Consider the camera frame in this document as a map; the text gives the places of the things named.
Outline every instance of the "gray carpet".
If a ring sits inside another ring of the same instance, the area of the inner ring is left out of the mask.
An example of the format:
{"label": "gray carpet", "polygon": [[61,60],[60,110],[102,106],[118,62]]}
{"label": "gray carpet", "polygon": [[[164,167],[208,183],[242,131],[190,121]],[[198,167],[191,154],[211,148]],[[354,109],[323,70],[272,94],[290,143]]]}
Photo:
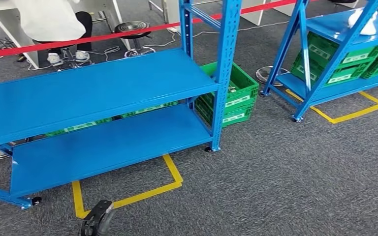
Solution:
{"label": "gray carpet", "polygon": [[[160,15],[142,4],[144,0],[125,2],[122,7],[132,11],[124,11],[124,19],[160,24]],[[202,7],[212,13],[219,4]],[[320,0],[310,4],[308,15],[333,10]],[[263,17],[264,24],[287,20],[274,10]],[[251,26],[240,23],[241,29]],[[95,28],[96,34],[106,33],[101,23]],[[204,30],[210,29],[204,24],[194,27],[195,32]],[[252,76],[259,67],[271,65],[284,30],[285,25],[278,25],[240,32],[235,62]],[[154,32],[153,39],[143,42],[163,44],[170,36]],[[216,59],[216,42],[213,34],[195,39],[199,64]],[[298,53],[298,42],[292,44],[286,68]],[[117,44],[98,42],[94,47],[100,52]],[[51,71],[27,72],[14,59],[0,59],[0,81]],[[368,93],[378,98],[378,88]],[[370,105],[356,94],[319,108],[337,117]],[[302,123],[293,123],[292,112],[276,95],[258,98],[249,121],[223,130],[222,151],[206,153],[205,146],[199,146],[172,153],[183,186],[116,210],[110,235],[378,236],[378,111],[335,125],[313,111]],[[9,174],[10,160],[0,161],[0,187],[8,187]],[[84,205],[89,209],[99,199],[119,200],[171,181],[164,161],[157,158],[82,180]],[[43,203],[25,211],[0,202],[0,236],[77,234],[80,220],[74,215],[70,184],[36,195]]]}

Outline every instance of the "yellow tape square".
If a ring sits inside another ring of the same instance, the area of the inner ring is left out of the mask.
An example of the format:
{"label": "yellow tape square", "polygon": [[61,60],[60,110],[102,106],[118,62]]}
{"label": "yellow tape square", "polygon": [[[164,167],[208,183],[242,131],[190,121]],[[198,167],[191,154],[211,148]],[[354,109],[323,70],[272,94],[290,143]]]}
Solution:
{"label": "yellow tape square", "polygon": [[[141,201],[143,199],[147,199],[147,198],[152,197],[154,195],[164,193],[164,192],[167,192],[167,191],[170,191],[172,189],[175,189],[175,188],[182,186],[182,182],[183,182],[182,176],[180,175],[180,173],[179,173],[178,169],[176,168],[176,165],[173,162],[170,155],[169,154],[163,155],[163,159],[164,159],[167,167],[169,168],[170,173],[173,176],[174,182],[167,184],[167,185],[164,185],[162,187],[158,187],[158,188],[149,190],[149,191],[144,192],[144,193],[134,195],[132,197],[128,197],[128,198],[116,201],[116,202],[114,202],[114,209],[119,208],[119,207],[123,207],[123,206],[131,204],[131,203]],[[74,209],[75,209],[76,217],[83,219],[89,214],[90,210],[86,210],[86,211],[84,210],[83,198],[82,198],[82,189],[80,187],[80,182],[78,180],[72,182],[72,190],[73,190],[73,201],[74,201]]]}
{"label": "yellow tape square", "polygon": [[[296,94],[294,94],[292,91],[290,91],[289,89],[286,89],[286,92],[291,95],[292,97],[298,99],[299,101],[303,102],[303,100]],[[338,118],[331,118],[329,117],[329,115],[325,114],[324,112],[322,112],[320,109],[316,108],[316,107],[310,107],[312,110],[314,110],[316,113],[318,113],[320,116],[324,117],[327,121],[329,121],[330,123],[333,123],[333,124],[336,124],[336,123],[340,123],[340,122],[343,122],[343,121],[346,121],[346,120],[350,120],[350,119],[353,119],[353,118],[357,118],[357,117],[360,117],[360,116],[364,116],[370,112],[374,112],[376,110],[378,110],[378,99],[367,94],[366,92],[359,92],[360,95],[362,95],[363,97],[369,99],[370,101],[374,102],[375,105],[371,106],[371,107],[368,107],[366,109],[363,109],[361,111],[358,111],[358,112],[354,112],[354,113],[351,113],[351,114],[348,114],[348,115],[345,115],[345,116],[342,116],[342,117],[338,117]]]}

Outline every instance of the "white sneaker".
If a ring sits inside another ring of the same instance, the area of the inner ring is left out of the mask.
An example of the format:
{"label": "white sneaker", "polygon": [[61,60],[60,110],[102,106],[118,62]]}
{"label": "white sneaker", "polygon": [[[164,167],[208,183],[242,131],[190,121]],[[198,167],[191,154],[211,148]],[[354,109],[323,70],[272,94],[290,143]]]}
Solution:
{"label": "white sneaker", "polygon": [[52,65],[52,66],[58,66],[58,65],[63,65],[63,61],[60,58],[59,54],[57,53],[49,53],[47,57],[47,61]]}
{"label": "white sneaker", "polygon": [[75,58],[77,62],[87,62],[91,59],[91,55],[85,51],[77,51]]}

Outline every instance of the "shelf unit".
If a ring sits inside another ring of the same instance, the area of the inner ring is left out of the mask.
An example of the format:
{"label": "shelf unit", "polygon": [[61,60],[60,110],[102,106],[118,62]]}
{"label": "shelf unit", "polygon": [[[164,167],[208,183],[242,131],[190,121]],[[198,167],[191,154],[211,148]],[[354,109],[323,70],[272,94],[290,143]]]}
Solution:
{"label": "shelf unit", "polygon": [[[221,22],[180,0],[182,48],[0,83],[0,149],[12,155],[11,184],[0,200],[31,207],[24,196],[74,180],[209,143],[220,149],[241,0],[225,0]],[[212,77],[193,61],[192,18],[220,31]],[[194,100],[215,93],[209,128]],[[6,143],[167,102],[179,105],[17,146]]]}
{"label": "shelf unit", "polygon": [[[272,90],[292,104],[296,108],[296,113],[292,115],[292,119],[296,122],[300,122],[303,119],[304,113],[310,106],[318,105],[378,86],[378,76],[370,79],[359,78],[357,80],[327,87],[324,86],[335,68],[337,68],[338,64],[348,52],[378,45],[378,15],[374,20],[377,34],[371,36],[360,35],[361,30],[366,25],[368,20],[371,18],[371,16],[373,16],[375,11],[378,10],[378,0],[368,1],[366,7],[364,8],[306,19],[305,10],[308,2],[309,0],[297,0],[286,32],[283,36],[281,46],[279,47],[278,54],[274,61],[273,69],[270,72],[269,79],[264,90],[260,94],[260,96],[268,96]],[[349,28],[348,18],[355,11],[362,11],[361,16],[356,24],[352,28]],[[306,77],[305,81],[299,79],[291,73],[282,75],[277,74],[277,71],[279,71],[289,49],[292,38],[297,31],[301,36],[302,57],[304,60]],[[311,86],[310,80],[307,31],[316,33],[339,44],[337,51],[325,67],[318,81],[316,81],[313,86]],[[285,87],[302,98],[303,102],[298,103],[289,95],[279,90],[274,85],[276,82],[282,83]]]}

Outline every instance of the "shelf caster wheel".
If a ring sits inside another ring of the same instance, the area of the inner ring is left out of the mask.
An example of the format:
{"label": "shelf caster wheel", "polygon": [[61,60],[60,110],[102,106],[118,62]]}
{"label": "shelf caster wheel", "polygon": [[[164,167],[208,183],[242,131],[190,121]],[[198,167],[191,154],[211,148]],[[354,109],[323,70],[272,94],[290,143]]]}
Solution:
{"label": "shelf caster wheel", "polygon": [[31,203],[32,203],[33,206],[40,204],[42,201],[43,201],[43,199],[41,197],[35,197],[35,198],[31,199]]}
{"label": "shelf caster wheel", "polygon": [[212,149],[210,147],[205,148],[204,151],[205,152],[214,152],[214,151],[212,151]]}
{"label": "shelf caster wheel", "polygon": [[304,119],[301,117],[299,119],[296,119],[295,117],[291,116],[290,119],[293,121],[293,122],[296,122],[296,123],[300,123],[302,122]]}
{"label": "shelf caster wheel", "polygon": [[263,93],[263,91],[260,91],[260,93],[258,94],[260,97],[265,97],[265,96],[267,96],[267,95],[265,95],[264,93]]}

